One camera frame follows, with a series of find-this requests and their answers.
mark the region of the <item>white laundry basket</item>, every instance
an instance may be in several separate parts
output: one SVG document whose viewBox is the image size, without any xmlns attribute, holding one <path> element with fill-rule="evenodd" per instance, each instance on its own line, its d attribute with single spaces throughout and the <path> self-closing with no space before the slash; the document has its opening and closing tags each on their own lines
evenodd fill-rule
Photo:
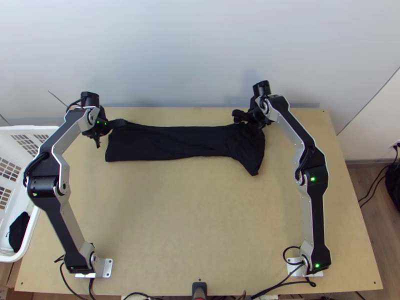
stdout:
<svg viewBox="0 0 400 300">
<path fill-rule="evenodd" d="M 57 129 L 58 126 L 0 127 L 0 262 L 15 262 L 28 250 L 40 209 L 27 194 L 23 174 L 39 147 Z M 21 248 L 15 253 L 9 243 L 10 225 L 23 212 L 30 219 Z"/>
</svg>

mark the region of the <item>wooden table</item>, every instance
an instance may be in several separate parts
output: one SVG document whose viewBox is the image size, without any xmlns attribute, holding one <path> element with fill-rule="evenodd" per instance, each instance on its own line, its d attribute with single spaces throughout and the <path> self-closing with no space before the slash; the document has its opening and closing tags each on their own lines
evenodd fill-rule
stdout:
<svg viewBox="0 0 400 300">
<path fill-rule="evenodd" d="M 231 111 L 106 108 L 110 120 L 154 126 L 226 125 L 232 123 Z M 314 288 L 296 284 L 273 293 L 382 289 L 329 114 L 309 108 L 292 111 L 326 155 L 325 232 L 332 265 L 314 279 Z M 255 294 L 283 279 L 284 248 L 303 240 L 302 201 L 293 181 L 294 146 L 277 124 L 264 132 L 265 157 L 254 177 L 228 157 L 107 163 L 107 138 L 96 149 L 92 140 L 78 137 L 64 156 L 71 166 L 70 203 L 86 240 L 94 243 L 99 256 L 114 259 L 111 278 L 96 279 L 94 292 L 190 295 L 192 282 L 201 279 L 209 295 Z M 53 263 L 63 253 L 42 212 L 16 290 L 69 293 Z M 64 273 L 74 290 L 88 293 L 87 279 Z"/>
</svg>

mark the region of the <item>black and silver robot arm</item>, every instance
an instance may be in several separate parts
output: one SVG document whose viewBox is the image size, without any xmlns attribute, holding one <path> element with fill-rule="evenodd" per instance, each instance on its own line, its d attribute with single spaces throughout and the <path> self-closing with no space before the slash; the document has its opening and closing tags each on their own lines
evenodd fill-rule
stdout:
<svg viewBox="0 0 400 300">
<path fill-rule="evenodd" d="M 24 185 L 33 203 L 46 212 L 64 248 L 63 260 L 68 271 L 76 277 L 110 277 L 113 260 L 96 256 L 71 209 L 70 166 L 63 158 L 80 133 L 94 139 L 99 147 L 100 136 L 110 129 L 99 95 L 83 92 L 74 104 L 79 107 L 66 112 L 64 123 L 40 146 L 37 156 L 26 167 Z"/>
<path fill-rule="evenodd" d="M 271 94 L 268 81 L 255 84 L 253 92 L 249 113 L 260 127 L 278 123 L 296 147 L 293 173 L 303 206 L 304 241 L 300 247 L 305 262 L 303 274 L 325 270 L 331 264 L 331 253 L 325 245 L 324 193 L 329 179 L 325 155 L 290 112 L 285 97 Z"/>
</svg>

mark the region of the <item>wall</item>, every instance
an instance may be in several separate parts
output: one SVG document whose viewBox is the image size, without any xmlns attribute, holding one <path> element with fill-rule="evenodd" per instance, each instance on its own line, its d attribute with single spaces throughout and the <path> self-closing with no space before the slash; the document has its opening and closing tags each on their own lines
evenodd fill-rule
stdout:
<svg viewBox="0 0 400 300">
<path fill-rule="evenodd" d="M 400 141 L 400 70 L 339 133 L 347 160 L 393 159 Z"/>
<path fill-rule="evenodd" d="M 243 106 L 268 79 L 340 131 L 400 65 L 397 0 L 3 0 L 0 113 L 59 120 L 107 106 Z"/>
</svg>

